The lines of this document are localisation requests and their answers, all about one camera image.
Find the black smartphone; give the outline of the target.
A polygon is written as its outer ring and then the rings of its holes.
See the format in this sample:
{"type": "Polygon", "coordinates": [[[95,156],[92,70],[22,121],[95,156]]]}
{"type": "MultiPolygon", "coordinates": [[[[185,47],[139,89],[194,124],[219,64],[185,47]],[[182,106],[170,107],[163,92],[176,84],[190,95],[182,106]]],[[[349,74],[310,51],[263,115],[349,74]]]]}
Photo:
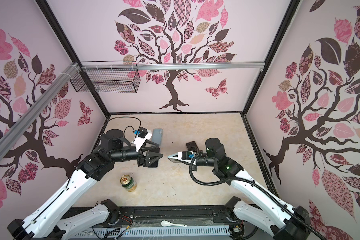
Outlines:
{"type": "Polygon", "coordinates": [[[159,154],[160,154],[160,148],[149,151],[149,161],[148,161],[148,167],[149,168],[156,168],[159,165],[159,154]]]}

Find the phone with white case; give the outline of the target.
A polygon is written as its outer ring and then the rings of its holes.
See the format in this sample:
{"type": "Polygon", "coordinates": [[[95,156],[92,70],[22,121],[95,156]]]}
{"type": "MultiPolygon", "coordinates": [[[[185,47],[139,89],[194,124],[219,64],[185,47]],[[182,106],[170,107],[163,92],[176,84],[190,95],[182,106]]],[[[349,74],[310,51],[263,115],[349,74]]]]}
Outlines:
{"type": "Polygon", "coordinates": [[[183,152],[177,152],[176,154],[172,154],[168,156],[168,160],[170,160],[173,163],[185,163],[186,160],[182,157],[183,152]]]}

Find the light blue phone case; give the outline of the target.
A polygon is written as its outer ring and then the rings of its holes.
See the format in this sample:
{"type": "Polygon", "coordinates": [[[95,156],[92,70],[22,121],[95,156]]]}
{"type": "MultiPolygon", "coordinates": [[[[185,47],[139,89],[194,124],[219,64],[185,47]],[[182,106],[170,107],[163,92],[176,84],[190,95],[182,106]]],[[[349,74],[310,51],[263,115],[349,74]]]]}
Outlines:
{"type": "Polygon", "coordinates": [[[152,135],[152,142],[160,146],[162,144],[163,129],[154,129],[152,135]]]}

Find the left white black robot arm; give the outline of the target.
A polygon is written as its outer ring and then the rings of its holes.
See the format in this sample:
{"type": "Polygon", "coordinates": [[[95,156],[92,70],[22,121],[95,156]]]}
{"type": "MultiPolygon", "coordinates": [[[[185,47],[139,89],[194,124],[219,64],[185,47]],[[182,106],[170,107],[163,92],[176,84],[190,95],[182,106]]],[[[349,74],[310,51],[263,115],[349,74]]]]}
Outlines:
{"type": "Polygon", "coordinates": [[[97,224],[116,224],[120,208],[110,199],[64,219],[64,214],[91,187],[98,183],[115,163],[137,161],[138,166],[153,167],[162,154],[154,152],[159,144],[151,141],[153,133],[145,128],[135,131],[132,143],[121,130],[113,129],[101,136],[101,143],[82,160],[71,177],[36,211],[23,220],[8,225],[14,240],[68,240],[97,224]]]}

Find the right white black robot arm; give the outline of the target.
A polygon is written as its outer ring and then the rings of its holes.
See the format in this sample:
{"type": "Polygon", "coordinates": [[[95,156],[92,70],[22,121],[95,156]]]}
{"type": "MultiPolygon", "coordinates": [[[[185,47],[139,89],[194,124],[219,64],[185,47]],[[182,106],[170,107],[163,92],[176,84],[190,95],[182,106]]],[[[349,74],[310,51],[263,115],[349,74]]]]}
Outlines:
{"type": "Polygon", "coordinates": [[[228,218],[245,221],[263,230],[275,240],[306,240],[312,230],[309,213],[303,207],[293,207],[259,184],[239,163],[227,156],[225,147],[217,138],[207,139],[206,151],[178,152],[175,160],[189,166],[191,179],[202,186],[229,186],[246,195],[255,206],[239,198],[228,204],[228,218]],[[215,182],[198,180],[193,171],[197,167],[212,167],[219,178],[215,182]]]}

